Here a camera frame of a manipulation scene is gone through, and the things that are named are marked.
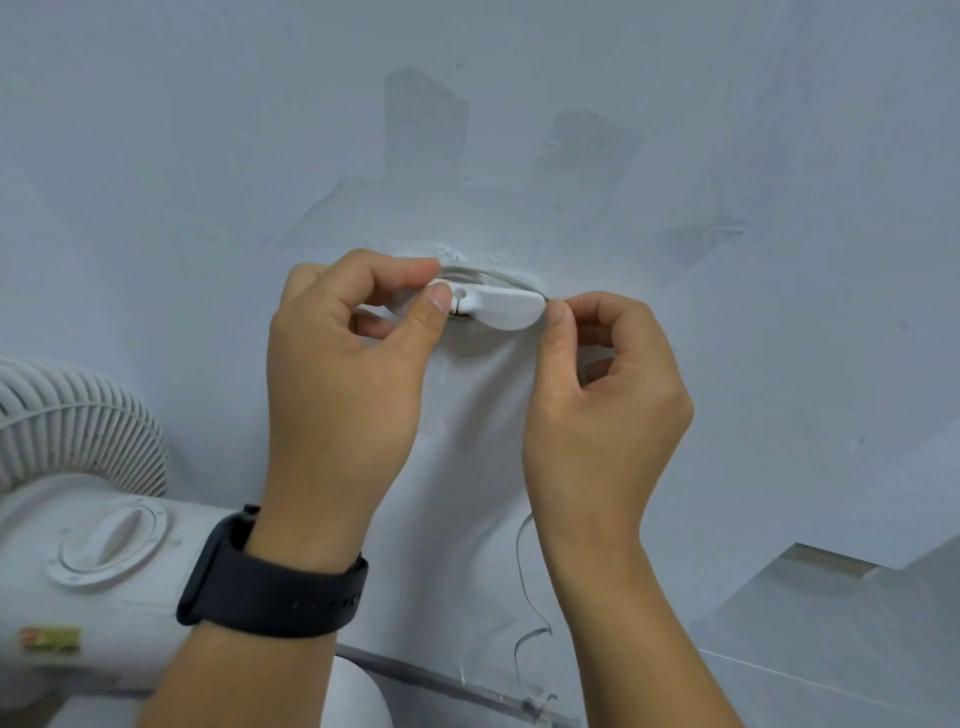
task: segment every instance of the white plastic clip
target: white plastic clip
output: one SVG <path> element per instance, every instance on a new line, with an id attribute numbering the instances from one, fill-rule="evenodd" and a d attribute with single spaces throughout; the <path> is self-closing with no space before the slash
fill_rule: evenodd
<path id="1" fill-rule="evenodd" d="M 481 324 L 502 331 L 518 331 L 535 324 L 546 308 L 546 299 L 535 291 L 505 288 L 486 283 L 435 279 L 453 291 L 450 314 L 470 316 Z M 402 316 L 419 291 L 403 292 L 394 297 L 388 308 Z"/>

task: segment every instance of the label sticker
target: label sticker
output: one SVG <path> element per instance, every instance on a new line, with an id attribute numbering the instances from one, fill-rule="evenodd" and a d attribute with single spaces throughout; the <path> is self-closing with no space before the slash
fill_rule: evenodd
<path id="1" fill-rule="evenodd" d="M 16 643 L 24 654 L 68 657 L 80 652 L 81 634 L 70 624 L 34 624 L 17 630 Z"/>

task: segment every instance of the white fan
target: white fan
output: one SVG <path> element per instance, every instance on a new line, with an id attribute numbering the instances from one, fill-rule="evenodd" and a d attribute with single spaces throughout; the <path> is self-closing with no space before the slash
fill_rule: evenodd
<path id="1" fill-rule="evenodd" d="M 188 634 L 180 594 L 230 513 L 162 499 L 166 476 L 160 428 L 130 392 L 76 367 L 0 358 L 0 712 L 51 691 L 156 686 Z M 74 724 L 71 702 L 77 716 L 90 710 L 68 701 L 56 725 Z M 117 713 L 97 705 L 108 726 Z M 371 677 L 337 658 L 323 728 L 348 725 L 392 723 Z"/>

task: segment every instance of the cable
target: cable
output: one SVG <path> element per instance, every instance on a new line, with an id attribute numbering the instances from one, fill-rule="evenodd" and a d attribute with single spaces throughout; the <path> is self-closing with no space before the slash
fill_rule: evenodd
<path id="1" fill-rule="evenodd" d="M 520 574 L 520 589 L 523 590 L 523 598 L 527 600 L 527 604 L 530 605 L 530 608 L 542 620 L 544 626 L 538 627 L 535 630 L 527 632 L 527 634 L 523 635 L 523 637 L 517 640 L 516 644 L 514 645 L 514 670 L 516 671 L 516 682 L 518 685 L 520 685 L 520 689 L 523 691 L 525 691 L 526 688 L 523 685 L 523 679 L 520 677 L 520 660 L 519 660 L 520 648 L 524 646 L 526 643 L 533 640 L 535 637 L 538 637 L 539 635 L 549 635 L 550 637 L 553 637 L 553 625 L 550 623 L 550 620 L 546 618 L 546 616 L 543 614 L 540 608 L 536 604 L 534 604 L 533 599 L 530 598 L 530 595 L 527 592 L 527 583 L 526 583 L 526 580 L 523 578 L 523 564 L 520 561 L 520 538 L 523 536 L 523 532 L 533 522 L 533 520 L 534 520 L 534 514 L 531 512 L 530 514 L 527 515 L 525 519 L 523 519 L 523 523 L 520 524 L 520 528 L 516 531 L 516 570 Z M 547 703 L 549 703 L 551 700 L 557 700 L 557 699 L 558 699 L 558 696 L 555 693 L 553 692 L 549 693 L 546 696 L 546 699 L 539 705 L 539 710 L 542 711 Z"/>
<path id="2" fill-rule="evenodd" d="M 483 268 L 476 265 L 445 265 L 440 269 L 440 278 L 445 278 L 446 276 L 463 276 L 473 282 L 481 282 L 477 280 L 477 277 L 486 276 L 487 278 L 499 280 L 502 283 L 512 285 L 514 288 L 519 288 L 521 291 L 533 291 L 534 293 L 539 293 L 548 301 L 550 300 L 549 296 L 547 296 L 530 281 L 524 280 L 517 276 L 512 276 L 509 273 L 504 273 L 503 271 L 494 270 L 493 268 Z"/>

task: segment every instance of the smartwatch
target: smartwatch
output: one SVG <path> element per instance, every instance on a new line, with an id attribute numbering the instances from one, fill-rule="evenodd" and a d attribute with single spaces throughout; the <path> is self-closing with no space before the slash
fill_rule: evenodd
<path id="1" fill-rule="evenodd" d="M 320 637 L 350 623 L 368 564 L 346 573 L 288 569 L 244 553 L 260 507 L 246 505 L 210 531 L 177 605 L 177 621 L 201 620 L 262 637 Z"/>

